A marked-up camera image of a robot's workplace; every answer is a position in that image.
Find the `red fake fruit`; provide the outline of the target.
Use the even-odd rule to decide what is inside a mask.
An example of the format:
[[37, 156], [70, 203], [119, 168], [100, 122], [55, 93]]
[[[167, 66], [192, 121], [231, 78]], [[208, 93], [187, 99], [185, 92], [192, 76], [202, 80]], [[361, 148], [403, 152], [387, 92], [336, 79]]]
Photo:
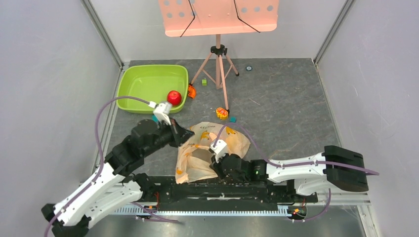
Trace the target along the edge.
[[172, 106], [178, 106], [181, 104], [182, 102], [182, 95], [180, 92], [176, 91], [176, 90], [171, 90], [168, 94], [167, 94], [167, 101], [172, 104]]

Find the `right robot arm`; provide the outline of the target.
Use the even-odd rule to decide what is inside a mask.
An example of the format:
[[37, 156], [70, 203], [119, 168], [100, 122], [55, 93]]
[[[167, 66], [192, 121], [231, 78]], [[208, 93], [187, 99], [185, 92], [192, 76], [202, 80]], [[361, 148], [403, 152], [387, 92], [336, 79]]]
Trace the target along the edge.
[[367, 176], [374, 175], [364, 165], [363, 155], [338, 146], [325, 146], [324, 151], [304, 158], [246, 161], [227, 152], [226, 146], [211, 145], [210, 168], [220, 179], [229, 177], [238, 183], [290, 181], [286, 197], [299, 201], [304, 196], [337, 187], [346, 192], [369, 190]]

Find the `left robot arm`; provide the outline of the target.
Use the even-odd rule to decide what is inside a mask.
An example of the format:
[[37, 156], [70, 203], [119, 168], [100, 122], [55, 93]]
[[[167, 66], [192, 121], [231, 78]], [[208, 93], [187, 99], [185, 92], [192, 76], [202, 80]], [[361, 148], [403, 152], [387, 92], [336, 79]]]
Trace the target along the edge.
[[49, 221], [48, 231], [56, 237], [84, 237], [117, 209], [139, 199], [150, 201], [155, 196], [155, 185], [145, 173], [133, 172], [147, 156], [166, 145], [178, 148], [195, 134], [175, 119], [169, 121], [170, 125], [151, 119], [140, 121], [71, 195], [57, 204], [46, 204], [42, 213]]

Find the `translucent orange plastic bag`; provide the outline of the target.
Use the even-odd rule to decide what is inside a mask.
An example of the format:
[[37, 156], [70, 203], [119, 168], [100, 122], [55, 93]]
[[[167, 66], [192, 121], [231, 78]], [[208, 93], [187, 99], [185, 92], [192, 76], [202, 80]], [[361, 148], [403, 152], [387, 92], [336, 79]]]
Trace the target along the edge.
[[220, 134], [220, 140], [227, 144], [228, 153], [243, 158], [251, 144], [242, 133], [221, 124], [201, 122], [189, 128], [194, 136], [178, 148], [175, 166], [175, 181], [178, 184], [191, 183], [204, 179], [216, 178], [216, 172], [210, 168], [212, 153], [210, 145]]

